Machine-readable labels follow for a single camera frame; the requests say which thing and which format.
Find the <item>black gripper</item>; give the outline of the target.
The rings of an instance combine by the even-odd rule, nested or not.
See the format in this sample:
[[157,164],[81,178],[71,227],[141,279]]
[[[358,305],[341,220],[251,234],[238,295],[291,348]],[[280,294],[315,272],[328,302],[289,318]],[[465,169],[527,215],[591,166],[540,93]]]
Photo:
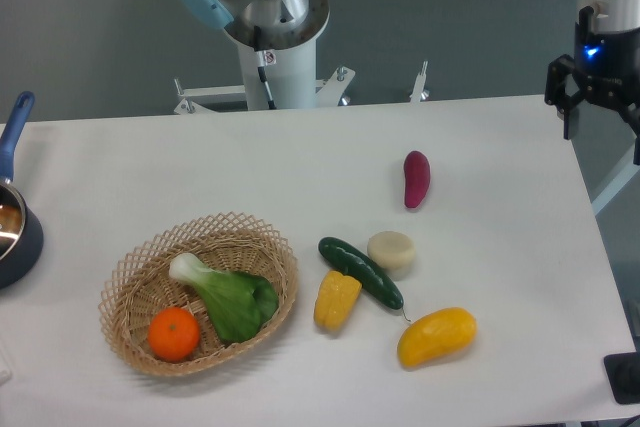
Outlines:
[[579,104],[584,100],[580,90],[567,93],[573,79],[587,91],[594,105],[616,109],[613,98],[621,104],[619,116],[631,128],[634,165],[640,164],[639,120],[639,29],[625,32],[596,31],[596,10],[583,7],[575,26],[574,59],[564,54],[547,69],[544,101],[554,106],[563,122],[563,138],[573,139],[579,130]]

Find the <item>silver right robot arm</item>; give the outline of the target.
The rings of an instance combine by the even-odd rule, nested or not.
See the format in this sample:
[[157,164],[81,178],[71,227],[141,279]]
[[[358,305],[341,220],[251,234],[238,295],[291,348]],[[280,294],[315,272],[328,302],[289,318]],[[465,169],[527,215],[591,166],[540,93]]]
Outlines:
[[576,0],[574,53],[549,64],[544,101],[561,116],[566,140],[583,101],[639,133],[639,0]]

